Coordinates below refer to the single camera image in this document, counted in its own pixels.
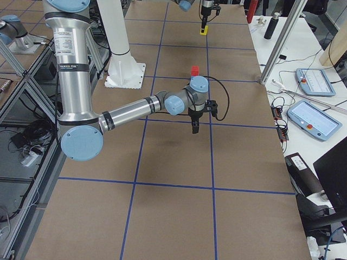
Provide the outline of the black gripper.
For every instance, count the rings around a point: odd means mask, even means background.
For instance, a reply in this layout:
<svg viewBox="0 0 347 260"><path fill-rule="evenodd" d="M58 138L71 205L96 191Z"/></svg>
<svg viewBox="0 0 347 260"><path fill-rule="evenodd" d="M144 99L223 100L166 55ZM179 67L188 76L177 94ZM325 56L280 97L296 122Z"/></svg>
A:
<svg viewBox="0 0 347 260"><path fill-rule="evenodd" d="M207 25L208 17L211 15L212 8L211 7L202 7L202 23L201 23L201 28L204 29L205 26Z"/></svg>
<svg viewBox="0 0 347 260"><path fill-rule="evenodd" d="M197 134L200 130L200 118L203 115L203 111L195 111L188 109L188 115L191 118L192 134Z"/></svg>

